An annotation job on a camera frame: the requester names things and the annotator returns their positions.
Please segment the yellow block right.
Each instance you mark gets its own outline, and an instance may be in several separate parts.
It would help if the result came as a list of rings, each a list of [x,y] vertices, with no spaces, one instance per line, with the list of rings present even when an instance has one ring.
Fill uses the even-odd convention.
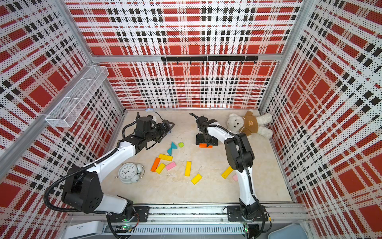
[[[231,166],[227,167],[226,170],[221,174],[221,177],[226,179],[233,172],[233,168]]]

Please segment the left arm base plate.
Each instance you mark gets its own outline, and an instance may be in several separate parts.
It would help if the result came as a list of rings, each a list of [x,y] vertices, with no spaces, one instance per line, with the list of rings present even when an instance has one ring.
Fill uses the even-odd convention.
[[[124,211],[123,214],[108,213],[107,218],[112,223],[145,223],[149,216],[150,207],[148,206],[132,206]]]

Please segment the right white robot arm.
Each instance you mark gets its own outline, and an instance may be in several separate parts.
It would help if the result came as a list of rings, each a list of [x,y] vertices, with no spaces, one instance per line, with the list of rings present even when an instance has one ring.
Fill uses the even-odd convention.
[[[208,119],[205,116],[196,116],[197,127],[202,135],[202,143],[211,145],[215,141],[224,144],[229,166],[236,171],[239,183],[239,203],[242,217],[247,221],[256,218],[257,213],[263,213],[261,204],[253,188],[253,161],[254,153],[247,135],[233,133],[221,126],[217,120]]]

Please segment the white twin-bell alarm clock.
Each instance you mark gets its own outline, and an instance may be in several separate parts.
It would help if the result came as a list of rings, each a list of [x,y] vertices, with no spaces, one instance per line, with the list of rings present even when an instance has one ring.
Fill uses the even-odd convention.
[[[118,178],[124,184],[137,183],[145,173],[145,169],[142,164],[126,163],[118,171]]]

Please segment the yellow upright block centre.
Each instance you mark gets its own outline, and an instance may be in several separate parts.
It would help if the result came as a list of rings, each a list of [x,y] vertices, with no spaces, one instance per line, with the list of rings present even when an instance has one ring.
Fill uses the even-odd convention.
[[[190,175],[191,175],[191,168],[192,168],[192,162],[191,161],[187,161],[186,162],[186,169],[185,169],[185,176],[186,177],[190,177]]]

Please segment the white teddy bear brown hoodie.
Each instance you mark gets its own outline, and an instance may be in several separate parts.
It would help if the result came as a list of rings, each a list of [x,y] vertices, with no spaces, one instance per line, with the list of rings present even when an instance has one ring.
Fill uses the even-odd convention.
[[[259,134],[264,138],[270,139],[273,136],[271,129],[266,125],[270,123],[273,116],[270,113],[255,115],[255,110],[248,110],[245,115],[230,114],[227,120],[227,127],[234,133],[245,133],[248,137]]]

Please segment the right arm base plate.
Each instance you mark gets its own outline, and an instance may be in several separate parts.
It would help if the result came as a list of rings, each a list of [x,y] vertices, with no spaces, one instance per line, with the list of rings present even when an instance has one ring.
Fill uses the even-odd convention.
[[[267,222],[268,215],[266,208],[258,205],[250,207],[244,206],[227,206],[227,217],[230,222]]]

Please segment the yellow block upper left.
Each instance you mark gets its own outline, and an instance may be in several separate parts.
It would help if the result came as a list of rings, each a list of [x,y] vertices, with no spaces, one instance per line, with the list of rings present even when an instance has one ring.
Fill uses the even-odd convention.
[[[161,160],[166,160],[166,161],[172,161],[173,157],[170,155],[165,155],[165,154],[159,154],[158,158]]]

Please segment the yellow block bottom centre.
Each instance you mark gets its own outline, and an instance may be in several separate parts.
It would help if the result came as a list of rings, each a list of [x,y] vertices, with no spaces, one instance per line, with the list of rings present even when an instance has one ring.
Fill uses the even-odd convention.
[[[200,174],[197,174],[193,179],[192,183],[196,185],[203,177]]]

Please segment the orange block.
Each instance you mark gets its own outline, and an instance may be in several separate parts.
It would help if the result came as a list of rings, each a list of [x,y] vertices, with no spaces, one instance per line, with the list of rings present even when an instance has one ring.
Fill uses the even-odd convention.
[[[212,145],[207,145],[206,143],[200,143],[199,148],[213,148]]]
[[[159,166],[159,163],[160,163],[161,159],[160,158],[156,158],[152,167],[151,167],[151,172],[156,172],[156,169],[158,168]]]

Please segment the grey bin bottom right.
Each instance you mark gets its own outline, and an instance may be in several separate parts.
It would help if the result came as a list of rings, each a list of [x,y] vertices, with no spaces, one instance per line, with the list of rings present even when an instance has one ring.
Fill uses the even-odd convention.
[[[300,224],[291,224],[271,232],[268,239],[308,239],[308,236]]]

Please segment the yellow block lower left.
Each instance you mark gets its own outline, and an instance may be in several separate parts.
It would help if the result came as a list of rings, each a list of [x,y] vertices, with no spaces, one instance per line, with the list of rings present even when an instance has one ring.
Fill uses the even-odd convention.
[[[161,172],[165,169],[166,165],[164,163],[161,163],[158,165],[157,169],[155,170],[155,172],[157,174],[161,174]]]

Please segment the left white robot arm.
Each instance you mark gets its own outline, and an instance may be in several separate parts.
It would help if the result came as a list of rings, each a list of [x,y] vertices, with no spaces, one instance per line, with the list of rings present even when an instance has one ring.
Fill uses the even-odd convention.
[[[83,212],[107,215],[120,215],[130,220],[135,216],[133,202],[119,196],[104,194],[101,182],[118,166],[138,154],[142,149],[149,149],[149,142],[159,143],[172,130],[175,123],[166,119],[155,122],[153,116],[136,116],[130,123],[135,129],[130,135],[123,134],[122,140],[107,154],[85,166],[73,166],[67,175],[48,186],[44,193],[44,204],[57,212]],[[64,183],[61,201],[67,208],[54,206],[49,195],[51,191]]]

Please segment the white box bottom left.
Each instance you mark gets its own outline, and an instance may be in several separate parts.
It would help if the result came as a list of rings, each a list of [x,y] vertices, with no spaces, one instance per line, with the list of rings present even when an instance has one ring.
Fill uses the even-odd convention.
[[[83,224],[69,226],[65,230],[64,239],[82,239],[99,235],[103,231],[103,222],[92,221]]]

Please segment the black wall hook rail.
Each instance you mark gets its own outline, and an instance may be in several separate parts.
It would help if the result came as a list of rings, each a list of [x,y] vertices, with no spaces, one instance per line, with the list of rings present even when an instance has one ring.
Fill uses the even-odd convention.
[[[219,62],[219,61],[254,61],[256,62],[259,59],[259,56],[182,56],[182,57],[161,57],[162,62]]]

